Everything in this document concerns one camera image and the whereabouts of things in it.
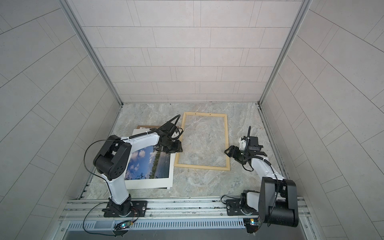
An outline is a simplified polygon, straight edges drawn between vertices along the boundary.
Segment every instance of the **wooden frame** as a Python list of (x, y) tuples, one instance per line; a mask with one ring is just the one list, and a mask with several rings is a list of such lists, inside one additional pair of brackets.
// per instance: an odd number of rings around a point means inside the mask
[[(229, 148), (229, 140), (228, 140), (228, 120), (226, 114), (220, 114), (220, 113), (196, 113), (196, 112), (184, 112), (183, 114), (183, 121), (181, 123), (181, 128), (184, 129), (185, 126), (185, 120), (187, 119), (187, 116), (204, 116), (204, 117), (222, 117), (224, 118), (224, 131), (225, 131), (225, 149)], [(179, 156), (180, 153), (176, 153), (175, 158), (175, 167), (189, 167), (189, 168), (197, 168), (197, 169), (207, 169), (207, 170), (221, 170), (221, 171), (229, 171), (230, 170), (230, 164), (229, 164), (229, 157), (226, 156), (226, 166), (225, 167), (214, 167), (214, 166), (203, 166), (203, 165), (192, 165), (192, 164), (180, 164), (179, 163)]]

